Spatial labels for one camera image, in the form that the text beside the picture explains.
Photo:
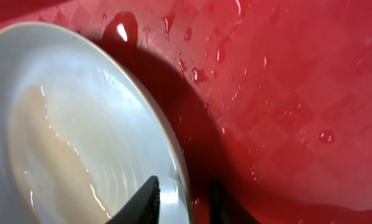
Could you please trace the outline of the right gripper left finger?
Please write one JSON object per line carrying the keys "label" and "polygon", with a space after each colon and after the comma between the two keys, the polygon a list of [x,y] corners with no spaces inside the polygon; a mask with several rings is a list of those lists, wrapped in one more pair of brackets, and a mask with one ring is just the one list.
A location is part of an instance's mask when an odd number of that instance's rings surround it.
{"label": "right gripper left finger", "polygon": [[159,179],[152,175],[106,224],[158,224],[159,213]]}

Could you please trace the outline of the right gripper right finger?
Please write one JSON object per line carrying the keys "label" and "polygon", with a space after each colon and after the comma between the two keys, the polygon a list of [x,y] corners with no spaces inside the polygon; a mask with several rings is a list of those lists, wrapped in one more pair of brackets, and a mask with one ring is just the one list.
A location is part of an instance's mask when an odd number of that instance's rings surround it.
{"label": "right gripper right finger", "polygon": [[217,179],[209,187],[210,224],[259,224]]}

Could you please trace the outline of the light blue plate top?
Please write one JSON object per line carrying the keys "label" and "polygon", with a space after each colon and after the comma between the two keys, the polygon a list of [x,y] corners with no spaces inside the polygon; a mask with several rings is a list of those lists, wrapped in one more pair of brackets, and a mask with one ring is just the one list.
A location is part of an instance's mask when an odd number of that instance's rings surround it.
{"label": "light blue plate top", "polygon": [[129,71],[60,26],[0,30],[0,223],[105,223],[151,176],[160,223],[191,223],[162,110]]}

